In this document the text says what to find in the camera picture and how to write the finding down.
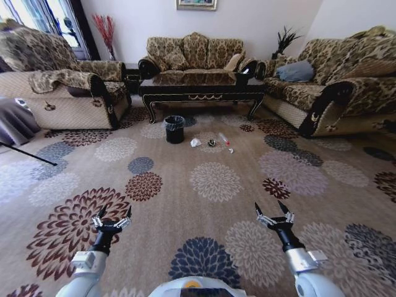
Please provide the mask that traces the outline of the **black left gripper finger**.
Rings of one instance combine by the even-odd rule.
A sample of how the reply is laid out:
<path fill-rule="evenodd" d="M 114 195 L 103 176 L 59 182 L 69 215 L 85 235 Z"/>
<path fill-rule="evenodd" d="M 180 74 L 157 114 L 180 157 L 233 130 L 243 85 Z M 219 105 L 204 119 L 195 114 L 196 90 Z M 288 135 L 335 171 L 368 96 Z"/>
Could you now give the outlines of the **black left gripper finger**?
<path fill-rule="evenodd" d="M 92 221 L 93 224 L 95 226 L 95 228 L 99 228 L 103 226 L 103 222 L 102 222 L 102 218 L 104 217 L 104 215 L 106 214 L 106 209 L 107 209 L 107 205 L 105 204 L 100 211 L 94 216 L 92 217 Z"/>
<path fill-rule="evenodd" d="M 130 224 L 131 224 L 131 206 L 129 206 L 126 216 L 117 223 L 115 223 L 113 226 L 115 228 L 125 229 Z"/>

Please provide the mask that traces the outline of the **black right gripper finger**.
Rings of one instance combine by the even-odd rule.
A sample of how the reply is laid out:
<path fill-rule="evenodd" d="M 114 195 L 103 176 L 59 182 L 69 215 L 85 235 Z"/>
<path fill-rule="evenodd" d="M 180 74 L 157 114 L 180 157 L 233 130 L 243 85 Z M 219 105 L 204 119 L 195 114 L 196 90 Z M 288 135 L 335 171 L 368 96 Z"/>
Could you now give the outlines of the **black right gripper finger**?
<path fill-rule="evenodd" d="M 259 221 L 262 225 L 265 226 L 274 226 L 277 224 L 277 222 L 275 220 L 273 220 L 270 217 L 265 216 L 260 207 L 258 206 L 258 204 L 255 202 L 254 203 L 255 206 L 255 210 L 256 210 L 256 214 L 257 214 L 257 221 Z"/>
<path fill-rule="evenodd" d="M 294 223 L 295 214 L 293 212 L 291 212 L 288 209 L 288 207 L 285 204 L 283 204 L 282 202 L 278 201 L 278 204 L 279 204 L 282 212 L 284 213 L 285 222 Z"/>

